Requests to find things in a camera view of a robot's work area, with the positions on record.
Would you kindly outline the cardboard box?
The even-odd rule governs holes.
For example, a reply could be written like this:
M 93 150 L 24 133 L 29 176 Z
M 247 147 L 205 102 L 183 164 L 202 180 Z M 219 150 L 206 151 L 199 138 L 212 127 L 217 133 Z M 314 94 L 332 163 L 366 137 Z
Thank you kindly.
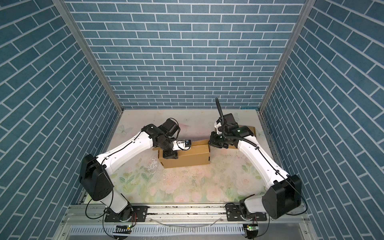
M 254 132 L 248 126 L 238 126 L 229 130 L 229 135 L 226 136 L 232 145 L 238 148 L 240 141 L 257 146 L 257 139 Z
M 163 158 L 163 151 L 160 148 L 155 148 L 154 151 L 158 151 L 158 159 L 165 169 L 209 165 L 211 151 L 208 142 L 209 140 L 192 142 L 189 150 L 178 150 L 177 159 Z

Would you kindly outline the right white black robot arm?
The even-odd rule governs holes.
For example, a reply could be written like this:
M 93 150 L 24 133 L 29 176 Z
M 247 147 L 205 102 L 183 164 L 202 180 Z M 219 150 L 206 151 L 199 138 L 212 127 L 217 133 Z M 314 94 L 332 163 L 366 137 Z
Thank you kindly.
M 243 215 L 267 213 L 271 218 L 278 219 L 301 205 L 301 179 L 283 170 L 262 148 L 250 128 L 239 126 L 232 114 L 220 113 L 209 145 L 219 149 L 238 149 L 265 183 L 266 192 L 263 196 L 253 195 L 240 200 Z

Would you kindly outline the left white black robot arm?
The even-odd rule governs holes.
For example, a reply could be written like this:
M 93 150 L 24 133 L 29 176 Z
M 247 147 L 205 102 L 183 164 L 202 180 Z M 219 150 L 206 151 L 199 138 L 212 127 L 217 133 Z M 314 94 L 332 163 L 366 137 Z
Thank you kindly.
M 178 150 L 174 148 L 177 139 L 174 135 L 179 132 L 179 124 L 173 118 L 158 127 L 146 125 L 118 147 L 95 157 L 86 155 L 82 159 L 79 182 L 93 201 L 100 201 L 116 214 L 127 212 L 129 201 L 115 190 L 112 174 L 133 157 L 151 148 L 159 148 L 165 157 L 177 159 Z

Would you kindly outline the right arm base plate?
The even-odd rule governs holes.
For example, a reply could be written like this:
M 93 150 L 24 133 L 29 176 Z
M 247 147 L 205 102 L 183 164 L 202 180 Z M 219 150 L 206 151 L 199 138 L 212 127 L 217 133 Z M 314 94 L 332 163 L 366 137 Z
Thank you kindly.
M 227 203 L 225 204 L 225 210 L 227 214 L 227 221 L 239 222 L 239 221 L 267 221 L 267 215 L 265 213 L 250 213 L 246 207 L 242 204 Z

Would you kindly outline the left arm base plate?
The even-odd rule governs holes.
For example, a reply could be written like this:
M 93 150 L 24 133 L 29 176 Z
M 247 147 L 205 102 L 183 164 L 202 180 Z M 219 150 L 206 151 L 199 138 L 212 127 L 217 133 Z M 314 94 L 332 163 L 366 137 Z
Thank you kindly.
M 137 223 L 144 222 L 148 213 L 148 206 L 127 206 L 120 213 L 115 213 L 113 210 L 107 210 L 105 222 L 107 223 Z

